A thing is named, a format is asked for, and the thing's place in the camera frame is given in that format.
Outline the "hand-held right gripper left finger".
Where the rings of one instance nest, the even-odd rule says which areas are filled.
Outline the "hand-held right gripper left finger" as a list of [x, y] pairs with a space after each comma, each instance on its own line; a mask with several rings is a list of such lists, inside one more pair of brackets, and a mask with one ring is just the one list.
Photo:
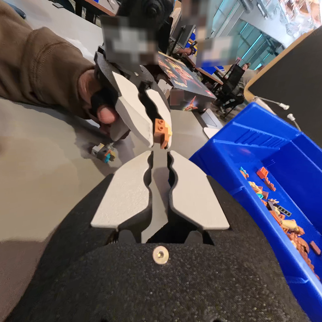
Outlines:
[[146, 229], [150, 225], [153, 157], [153, 151], [145, 151], [114, 173], [91, 221], [92, 227], [130, 229], [138, 225]]

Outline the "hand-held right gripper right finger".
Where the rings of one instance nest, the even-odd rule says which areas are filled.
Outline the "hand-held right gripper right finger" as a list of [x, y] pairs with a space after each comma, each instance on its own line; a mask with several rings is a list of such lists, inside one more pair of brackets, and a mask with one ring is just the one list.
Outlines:
[[227, 230], [230, 225], [206, 173], [176, 151], [167, 153], [169, 208], [201, 230]]

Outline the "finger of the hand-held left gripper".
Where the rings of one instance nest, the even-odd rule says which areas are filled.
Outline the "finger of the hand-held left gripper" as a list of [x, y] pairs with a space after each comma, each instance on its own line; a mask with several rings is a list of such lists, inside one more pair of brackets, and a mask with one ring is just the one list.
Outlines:
[[148, 107], [146, 108], [146, 110], [147, 110], [147, 115], [152, 120], [153, 134], [154, 134], [155, 119], [163, 119], [168, 123], [168, 125], [171, 126], [171, 129], [172, 129], [170, 110], [168, 109], [167, 105], [163, 101], [161, 95], [153, 89], [147, 89], [146, 95], [147, 95], [147, 102], [148, 102]]
[[119, 88], [120, 96], [115, 110], [125, 125], [149, 148], [153, 147], [153, 125], [146, 113], [146, 108], [139, 99], [139, 91], [135, 84], [124, 76], [112, 72]]

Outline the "orange yellow brick train model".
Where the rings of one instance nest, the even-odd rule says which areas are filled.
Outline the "orange yellow brick train model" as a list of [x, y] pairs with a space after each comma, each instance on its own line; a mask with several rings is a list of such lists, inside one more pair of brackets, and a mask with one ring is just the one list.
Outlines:
[[171, 145], [172, 129], [163, 119], [155, 119], [154, 123], [154, 143], [160, 144], [161, 149], [168, 149]]

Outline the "small grey brick model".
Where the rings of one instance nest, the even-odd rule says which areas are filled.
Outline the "small grey brick model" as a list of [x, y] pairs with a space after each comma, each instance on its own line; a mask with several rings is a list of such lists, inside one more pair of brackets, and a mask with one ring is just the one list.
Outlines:
[[91, 150], [91, 155], [107, 164], [113, 162], [116, 158], [114, 151], [114, 142], [104, 145], [100, 143]]

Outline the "blue plastic bin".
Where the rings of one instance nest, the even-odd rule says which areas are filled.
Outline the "blue plastic bin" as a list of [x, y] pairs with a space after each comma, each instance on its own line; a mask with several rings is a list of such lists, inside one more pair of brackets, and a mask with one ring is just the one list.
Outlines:
[[321, 250], [322, 154], [303, 132], [256, 103], [249, 104], [190, 160], [251, 215], [270, 243], [285, 279], [311, 321], [321, 321], [321, 281], [305, 263], [248, 181], [263, 186]]

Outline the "person's left forearm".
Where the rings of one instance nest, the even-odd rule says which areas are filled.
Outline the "person's left forearm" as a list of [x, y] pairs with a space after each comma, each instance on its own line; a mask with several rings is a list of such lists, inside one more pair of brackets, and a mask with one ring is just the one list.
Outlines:
[[8, 4], [0, 4], [0, 96], [43, 107], [60, 106], [88, 119], [78, 80], [94, 65], [50, 29], [33, 30]]

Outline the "person's left hand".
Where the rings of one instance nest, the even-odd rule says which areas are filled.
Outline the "person's left hand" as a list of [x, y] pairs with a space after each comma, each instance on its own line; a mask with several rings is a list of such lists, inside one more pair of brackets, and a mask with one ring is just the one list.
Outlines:
[[99, 124], [100, 131], [109, 137], [111, 124], [116, 122], [119, 115], [107, 104], [99, 106], [96, 116], [90, 113], [91, 97], [99, 90], [101, 90], [101, 85], [95, 78], [95, 70], [85, 71], [78, 80], [78, 93], [83, 102], [83, 109], [90, 119]]

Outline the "dark printed toy set box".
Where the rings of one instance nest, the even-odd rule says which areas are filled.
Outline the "dark printed toy set box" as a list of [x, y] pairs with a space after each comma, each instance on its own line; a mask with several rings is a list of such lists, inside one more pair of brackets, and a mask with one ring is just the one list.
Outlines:
[[171, 87], [168, 103], [172, 110], [205, 112], [216, 99], [215, 95], [184, 63], [159, 52], [160, 77]]

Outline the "grey flat device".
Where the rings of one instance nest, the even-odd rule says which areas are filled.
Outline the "grey flat device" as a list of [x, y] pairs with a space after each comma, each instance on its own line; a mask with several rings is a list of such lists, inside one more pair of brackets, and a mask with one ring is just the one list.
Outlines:
[[194, 110], [192, 113], [202, 127], [208, 127], [216, 130], [223, 128], [220, 120], [216, 117], [211, 109], [206, 109], [204, 112]]

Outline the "black office chair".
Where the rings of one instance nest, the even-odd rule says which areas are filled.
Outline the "black office chair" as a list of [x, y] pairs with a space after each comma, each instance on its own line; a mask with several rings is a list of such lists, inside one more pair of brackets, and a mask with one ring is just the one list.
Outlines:
[[218, 107], [221, 112], [220, 118], [225, 119], [238, 105], [244, 102], [242, 80], [245, 70], [237, 64], [233, 65], [228, 78], [223, 82], [217, 92]]

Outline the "pile of loose toy bricks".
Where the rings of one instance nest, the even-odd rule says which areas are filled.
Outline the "pile of loose toy bricks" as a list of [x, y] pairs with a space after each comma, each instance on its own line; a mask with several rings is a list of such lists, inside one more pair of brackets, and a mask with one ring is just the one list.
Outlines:
[[239, 171], [248, 181], [249, 185], [260, 198], [267, 210], [271, 213], [272, 217], [276, 220], [284, 234], [297, 249], [301, 257], [312, 270], [313, 274], [321, 281], [320, 277], [315, 272], [315, 267], [312, 264], [312, 261], [308, 256], [310, 250], [312, 250], [317, 256], [321, 256], [320, 247], [313, 240], [309, 243], [306, 242], [302, 238], [302, 236], [305, 234], [305, 231], [297, 224], [295, 219], [290, 219], [291, 212], [282, 207], [277, 199], [270, 198], [269, 192], [265, 191], [262, 186], [258, 186], [255, 182], [249, 181], [249, 174], [243, 167], [239, 167]]

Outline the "dark grey divider panel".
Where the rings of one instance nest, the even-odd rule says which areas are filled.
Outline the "dark grey divider panel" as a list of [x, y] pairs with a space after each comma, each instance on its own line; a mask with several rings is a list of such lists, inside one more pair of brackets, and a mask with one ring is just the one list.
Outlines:
[[322, 27], [300, 36], [245, 86], [248, 102], [264, 99], [281, 119], [322, 147]]

